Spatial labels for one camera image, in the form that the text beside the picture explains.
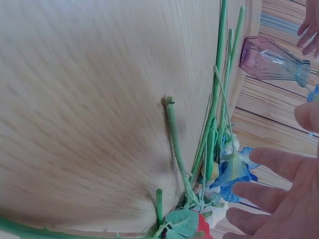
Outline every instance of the green stem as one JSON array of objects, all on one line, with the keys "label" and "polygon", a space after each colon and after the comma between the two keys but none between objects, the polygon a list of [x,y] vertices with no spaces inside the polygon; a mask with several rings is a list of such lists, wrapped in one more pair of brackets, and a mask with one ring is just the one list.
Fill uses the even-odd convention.
[{"label": "green stem", "polygon": [[[0,230],[21,239],[105,239],[105,237],[86,237],[52,232],[48,229],[37,229],[0,217]],[[108,239],[134,239],[134,238],[108,238]]]},{"label": "green stem", "polygon": [[176,158],[177,165],[178,165],[178,168],[179,168],[179,171],[181,174],[181,178],[182,178],[182,181],[183,181],[183,184],[185,187],[185,191],[186,191],[187,203],[185,206],[188,207],[190,204],[190,200],[198,203],[198,199],[190,186],[190,182],[187,178],[185,166],[183,164],[183,159],[182,159],[182,155],[181,155],[181,151],[180,151],[180,147],[179,147],[178,135],[177,135],[177,126],[176,126],[174,104],[175,104],[174,98],[171,96],[168,96],[166,98],[166,108],[165,108],[166,109],[166,116],[167,116],[167,123],[169,126],[169,131],[170,131],[171,141],[173,144],[175,158]]},{"label": "green stem", "polygon": [[239,36],[240,36],[240,33],[242,31],[242,28],[243,28],[243,24],[244,24],[244,17],[245,17],[245,7],[241,6],[240,10],[239,10],[238,20],[237,20],[234,45],[233,45],[233,49],[231,52],[230,69],[233,67],[234,59],[235,59],[236,54],[237,54],[237,46],[238,46],[238,42],[239,42]]},{"label": "green stem", "polygon": [[207,166],[207,144],[205,144],[205,150],[204,150],[204,165],[203,165],[203,182],[202,182],[202,189],[201,189],[201,205],[200,205],[200,213],[203,210],[203,202],[204,202],[204,194],[205,194],[205,183],[206,183],[206,166]]},{"label": "green stem", "polygon": [[234,144],[234,140],[233,140],[233,137],[232,137],[233,129],[231,127],[231,120],[230,120],[230,115],[229,115],[229,110],[228,110],[228,105],[227,105],[226,94],[225,94],[224,89],[222,88],[222,83],[221,83],[221,80],[220,80],[220,75],[219,75],[218,69],[216,68],[216,66],[214,66],[214,67],[215,67],[216,79],[218,81],[218,84],[221,87],[221,93],[222,93],[222,96],[223,96],[223,102],[224,102],[224,106],[226,108],[226,115],[227,115],[227,121],[228,121],[228,125],[229,125],[231,145],[232,145],[232,148],[233,148],[233,152],[235,152],[235,144]]},{"label": "green stem", "polygon": [[163,191],[158,188],[156,190],[156,210],[159,225],[163,224]]},{"label": "green stem", "polygon": [[[222,66],[222,59],[223,59],[223,51],[224,51],[224,40],[225,40],[225,25],[226,25],[226,15],[227,15],[227,0],[222,0],[220,17],[219,17],[219,28],[218,28],[218,42],[217,42],[217,57],[216,57],[216,66],[220,70]],[[189,181],[192,183],[194,180],[194,176],[199,168],[200,159],[203,154],[204,145],[207,141],[210,125],[214,120],[214,116],[216,115],[216,110],[218,106],[218,97],[219,90],[218,90],[218,83],[214,80],[213,83],[213,93],[212,93],[212,103],[209,109],[208,118],[205,124],[204,133],[202,139],[200,141],[199,150],[195,156],[194,165],[192,168],[192,176],[190,177]]]},{"label": "green stem", "polygon": [[[227,46],[227,62],[226,62],[226,71],[225,71],[225,75],[224,75],[224,86],[223,89],[225,91],[226,94],[226,99],[227,99],[227,91],[228,91],[228,82],[229,82],[229,76],[230,76],[230,61],[231,61],[231,52],[232,52],[232,38],[233,38],[233,29],[229,29],[228,32],[228,46]],[[222,148],[222,139],[223,139],[223,135],[225,132],[225,127],[226,127],[226,122],[225,122],[225,105],[223,104],[221,106],[221,110],[220,110],[220,121],[219,121],[219,132],[218,132],[218,140],[217,140],[217,155],[219,155],[219,152]]]},{"label": "green stem", "polygon": [[170,223],[168,223],[168,222],[166,222],[164,225],[161,225],[161,226],[159,227],[158,231],[155,233],[154,238],[158,238],[158,237],[162,234],[162,232],[164,231],[164,229],[169,230],[169,227],[168,227],[169,225],[170,225]]}]

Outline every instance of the hand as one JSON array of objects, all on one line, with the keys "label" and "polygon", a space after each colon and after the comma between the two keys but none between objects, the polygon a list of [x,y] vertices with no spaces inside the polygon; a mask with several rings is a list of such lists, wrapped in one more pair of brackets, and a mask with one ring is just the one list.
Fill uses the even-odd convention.
[{"label": "hand", "polygon": [[307,31],[298,41],[297,47],[302,47],[312,36],[315,36],[312,42],[304,48],[303,54],[308,55],[316,49],[315,58],[319,61],[319,0],[307,0],[306,18],[301,24],[297,35],[301,36],[305,30]]},{"label": "hand", "polygon": [[[319,103],[295,109],[304,129],[319,132]],[[258,148],[251,160],[263,164],[293,183],[291,189],[238,183],[234,193],[270,215],[257,215],[238,208],[227,211],[227,219],[246,235],[227,233],[223,239],[317,239],[319,238],[319,160],[270,148]]]}]

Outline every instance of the finger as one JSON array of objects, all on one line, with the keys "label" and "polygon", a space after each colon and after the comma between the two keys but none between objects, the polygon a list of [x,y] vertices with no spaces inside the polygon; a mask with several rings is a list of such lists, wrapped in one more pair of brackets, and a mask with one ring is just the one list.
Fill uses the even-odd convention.
[{"label": "finger", "polygon": [[234,194],[255,204],[264,212],[274,213],[287,195],[281,188],[272,188],[257,183],[236,183]]},{"label": "finger", "polygon": [[297,106],[295,118],[302,128],[319,133],[319,102],[309,102]]},{"label": "finger", "polygon": [[226,233],[224,234],[223,239],[251,239],[251,236]]},{"label": "finger", "polygon": [[310,26],[310,24],[305,20],[301,26],[299,27],[298,31],[297,31],[297,35],[301,36],[304,31]]},{"label": "finger", "polygon": [[300,166],[308,159],[305,156],[273,148],[256,148],[250,153],[249,158],[291,182],[295,179]]},{"label": "finger", "polygon": [[319,61],[319,46],[317,47],[316,52],[315,52],[315,59],[316,59],[316,61]]},{"label": "finger", "polygon": [[265,224],[268,217],[269,215],[253,214],[239,208],[230,208],[226,213],[226,218],[232,225],[251,236]]},{"label": "finger", "polygon": [[318,47],[318,43],[319,43],[319,35],[316,34],[314,39],[311,41],[311,43],[309,43],[309,45],[304,48],[303,54],[308,55],[309,53],[311,53],[313,50],[315,50]]},{"label": "finger", "polygon": [[315,35],[316,31],[310,26],[306,33],[299,39],[297,42],[297,47],[302,47],[313,35]]}]

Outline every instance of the wooden floor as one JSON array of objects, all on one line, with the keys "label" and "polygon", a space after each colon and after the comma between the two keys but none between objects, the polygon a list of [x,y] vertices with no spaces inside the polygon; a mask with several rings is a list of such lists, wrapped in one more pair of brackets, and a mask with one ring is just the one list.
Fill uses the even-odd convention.
[{"label": "wooden floor", "polygon": [[[309,59],[312,73],[309,88],[319,83],[317,70],[319,63],[314,55],[302,55],[296,47],[297,30],[306,13],[306,0],[264,0],[260,25],[260,36],[269,37],[289,49],[300,59]],[[306,102],[307,89],[300,88],[295,82],[261,82],[247,76],[241,91],[232,121],[238,123],[235,132],[242,146],[272,147],[304,155],[315,155],[318,135],[309,136],[294,118],[294,108]],[[259,182],[289,189],[291,183],[264,166],[254,169]],[[247,201],[231,206],[253,213],[264,213]],[[237,232],[224,219],[213,230],[215,239],[221,239],[226,232]]]}]

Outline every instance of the green leaf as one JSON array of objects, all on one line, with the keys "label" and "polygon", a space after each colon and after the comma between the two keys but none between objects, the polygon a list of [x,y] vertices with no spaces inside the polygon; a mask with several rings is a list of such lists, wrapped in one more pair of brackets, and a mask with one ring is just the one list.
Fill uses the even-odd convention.
[{"label": "green leaf", "polygon": [[202,214],[203,214],[203,216],[204,216],[205,218],[208,218],[208,217],[210,217],[211,215],[213,215],[213,211],[206,212],[206,213],[202,213]]},{"label": "green leaf", "polygon": [[178,234],[177,232],[173,230],[168,230],[166,233],[166,238],[167,239],[185,239],[183,236]]},{"label": "green leaf", "polygon": [[217,204],[212,204],[213,207],[216,207],[216,208],[223,208],[225,206],[224,203],[217,203]]},{"label": "green leaf", "polygon": [[167,214],[166,221],[175,232],[190,237],[198,228],[198,213],[191,210],[176,210]]}]

